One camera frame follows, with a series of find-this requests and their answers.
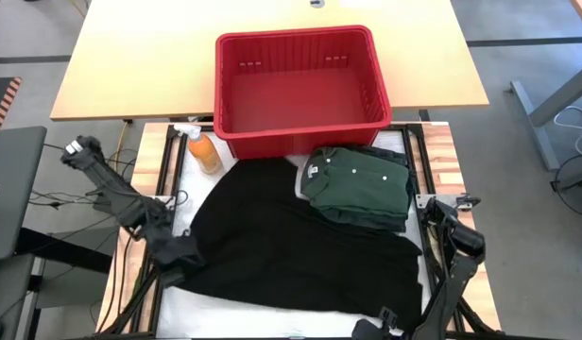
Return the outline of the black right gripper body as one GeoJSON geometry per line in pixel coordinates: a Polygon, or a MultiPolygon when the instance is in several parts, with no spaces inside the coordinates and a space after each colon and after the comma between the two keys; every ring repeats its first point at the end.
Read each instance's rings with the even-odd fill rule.
{"type": "Polygon", "coordinates": [[[404,340],[402,335],[391,332],[397,326],[397,316],[391,310],[383,307],[379,319],[380,326],[365,318],[359,319],[351,332],[351,340],[404,340]]]}

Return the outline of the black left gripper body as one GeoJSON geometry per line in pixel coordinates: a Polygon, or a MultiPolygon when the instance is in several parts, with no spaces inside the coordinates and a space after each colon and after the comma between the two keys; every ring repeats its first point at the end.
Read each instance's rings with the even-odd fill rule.
{"type": "Polygon", "coordinates": [[[162,272],[190,272],[205,264],[193,235],[174,236],[167,230],[157,230],[151,235],[151,257],[162,272]]]}

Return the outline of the black knit sweater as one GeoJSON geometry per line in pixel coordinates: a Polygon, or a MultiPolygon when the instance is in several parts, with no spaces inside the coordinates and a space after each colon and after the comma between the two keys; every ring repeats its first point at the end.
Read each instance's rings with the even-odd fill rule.
{"type": "Polygon", "coordinates": [[[205,264],[180,288],[215,298],[377,316],[405,330],[421,317],[419,248],[393,232],[337,224],[294,193],[285,158],[238,161],[190,231],[205,264]]]}

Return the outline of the green button shirt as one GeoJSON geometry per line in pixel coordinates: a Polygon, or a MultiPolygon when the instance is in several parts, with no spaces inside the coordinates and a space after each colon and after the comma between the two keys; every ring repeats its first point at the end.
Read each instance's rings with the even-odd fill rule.
{"type": "Polygon", "coordinates": [[[384,210],[411,205],[414,174],[391,161],[361,154],[350,146],[323,146],[308,158],[300,192],[311,206],[352,205],[384,210]]]}

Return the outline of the orange round object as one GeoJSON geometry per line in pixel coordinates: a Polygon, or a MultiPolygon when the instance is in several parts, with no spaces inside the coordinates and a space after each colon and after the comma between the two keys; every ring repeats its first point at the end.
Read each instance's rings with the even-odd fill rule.
{"type": "Polygon", "coordinates": [[[187,137],[187,148],[205,174],[211,175],[222,167],[222,161],[214,143],[201,127],[195,125],[175,124],[174,129],[187,137]]]}

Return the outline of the red ribbed plastic bin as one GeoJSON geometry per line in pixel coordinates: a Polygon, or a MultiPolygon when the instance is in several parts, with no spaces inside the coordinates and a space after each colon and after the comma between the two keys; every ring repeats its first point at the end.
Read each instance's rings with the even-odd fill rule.
{"type": "Polygon", "coordinates": [[[391,118],[363,25],[228,33],[216,41],[214,132],[237,159],[369,145],[391,118]]]}

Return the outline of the black yellow striped mat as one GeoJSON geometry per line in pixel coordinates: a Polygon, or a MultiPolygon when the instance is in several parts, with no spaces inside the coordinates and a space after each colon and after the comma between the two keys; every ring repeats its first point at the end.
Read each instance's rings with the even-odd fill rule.
{"type": "Polygon", "coordinates": [[[14,98],[20,90],[22,79],[15,77],[0,77],[0,128],[4,125],[14,98]]]}

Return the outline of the grey metal table leg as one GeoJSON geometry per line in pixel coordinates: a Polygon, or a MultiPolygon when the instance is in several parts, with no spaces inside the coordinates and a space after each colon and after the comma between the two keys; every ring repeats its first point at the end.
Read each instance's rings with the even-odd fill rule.
{"type": "Polygon", "coordinates": [[[549,171],[557,170],[559,163],[544,126],[582,97],[582,70],[536,107],[520,81],[511,81],[509,92],[518,100],[522,113],[526,117],[528,131],[535,141],[545,168],[549,171]]]}

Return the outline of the grey metal base plate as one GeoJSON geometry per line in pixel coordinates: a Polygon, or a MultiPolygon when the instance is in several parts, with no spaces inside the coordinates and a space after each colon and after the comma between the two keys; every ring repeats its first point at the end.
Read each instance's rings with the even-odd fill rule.
{"type": "Polygon", "coordinates": [[[418,209],[425,209],[430,200],[440,201],[452,208],[459,210],[471,210],[474,206],[471,197],[467,194],[450,195],[450,194],[419,194],[415,195],[416,206],[418,209]]]}

